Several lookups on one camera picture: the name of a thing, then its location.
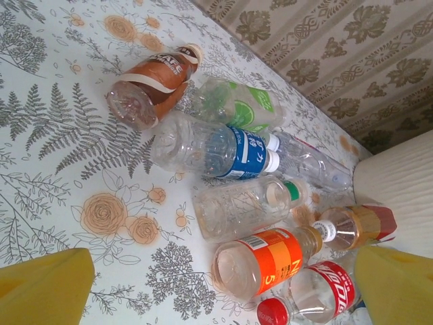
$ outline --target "clear plastic bottle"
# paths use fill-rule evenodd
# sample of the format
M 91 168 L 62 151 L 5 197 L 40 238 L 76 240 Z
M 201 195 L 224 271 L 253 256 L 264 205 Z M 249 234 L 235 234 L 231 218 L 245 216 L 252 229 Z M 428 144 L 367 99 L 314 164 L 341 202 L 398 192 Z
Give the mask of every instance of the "clear plastic bottle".
M 200 120 L 260 132 L 283 126 L 286 111 L 272 91 L 209 78 L 193 99 L 193 115 Z
M 378 204 L 336 207 L 326 210 L 313 227 L 323 242 L 336 251 L 384 242 L 395 237 L 397 224 L 392 210 Z
M 303 178 L 308 183 L 333 192 L 352 186 L 350 171 L 331 157 L 289 133 L 274 131 L 263 135 L 267 148 L 278 153 L 277 173 Z
M 171 112 L 156 128 L 151 160 L 167 171 L 249 179 L 278 168 L 278 154 L 255 133 Z
M 321 247 L 320 233 L 308 226 L 279 227 L 226 242 L 214 256 L 213 283 L 226 295 L 248 301 L 292 277 Z
M 227 242 L 286 219 L 308 197 L 304 181 L 282 182 L 268 175 L 208 188 L 193 205 L 204 239 Z
M 352 307 L 360 297 L 354 277 L 356 256 L 357 251 L 351 251 L 300 270 L 284 283 L 281 297 L 260 303 L 260 324 L 325 324 Z

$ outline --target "coffee bottle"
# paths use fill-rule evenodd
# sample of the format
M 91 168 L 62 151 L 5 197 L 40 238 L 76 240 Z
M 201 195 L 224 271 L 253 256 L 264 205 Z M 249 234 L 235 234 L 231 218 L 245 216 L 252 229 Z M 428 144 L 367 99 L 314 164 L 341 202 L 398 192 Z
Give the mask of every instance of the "coffee bottle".
M 182 98 L 201 61 L 202 50 L 195 44 L 149 57 L 113 84 L 106 96 L 110 110 L 134 129 L 154 127 Z

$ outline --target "floral tablecloth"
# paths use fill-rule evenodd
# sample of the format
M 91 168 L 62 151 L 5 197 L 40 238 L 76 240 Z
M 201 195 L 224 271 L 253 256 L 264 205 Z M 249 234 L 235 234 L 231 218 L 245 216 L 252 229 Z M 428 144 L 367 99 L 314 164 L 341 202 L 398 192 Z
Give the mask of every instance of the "floral tablecloth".
M 0 39 L 0 266 L 87 247 L 97 273 L 83 324 L 257 324 L 259 299 L 213 288 L 215 246 L 191 205 L 191 191 L 221 181 L 154 166 L 152 133 L 107 110 L 108 87 L 140 60 L 197 43 L 205 59 L 178 109 L 188 111 L 207 76 L 225 77 L 276 92 L 287 131 L 348 168 L 369 156 L 183 0 L 0 1 Z M 352 193 L 313 189 L 294 217 L 350 203 Z M 335 256 L 323 249 L 314 260 Z

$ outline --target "wall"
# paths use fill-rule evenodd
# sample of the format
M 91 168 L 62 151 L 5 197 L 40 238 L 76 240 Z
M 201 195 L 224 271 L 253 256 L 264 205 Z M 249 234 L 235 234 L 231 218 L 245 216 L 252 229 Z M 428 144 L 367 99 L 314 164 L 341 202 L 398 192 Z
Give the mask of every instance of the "wall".
M 373 153 L 433 129 L 433 1 L 195 2 Z

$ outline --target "red bottle cap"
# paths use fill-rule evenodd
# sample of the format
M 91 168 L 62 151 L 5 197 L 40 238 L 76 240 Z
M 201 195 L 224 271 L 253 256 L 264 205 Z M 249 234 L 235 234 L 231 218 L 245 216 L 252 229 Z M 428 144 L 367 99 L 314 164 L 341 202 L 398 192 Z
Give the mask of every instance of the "red bottle cap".
M 285 305 L 278 298 L 262 301 L 257 307 L 257 318 L 260 325 L 287 325 L 290 321 Z

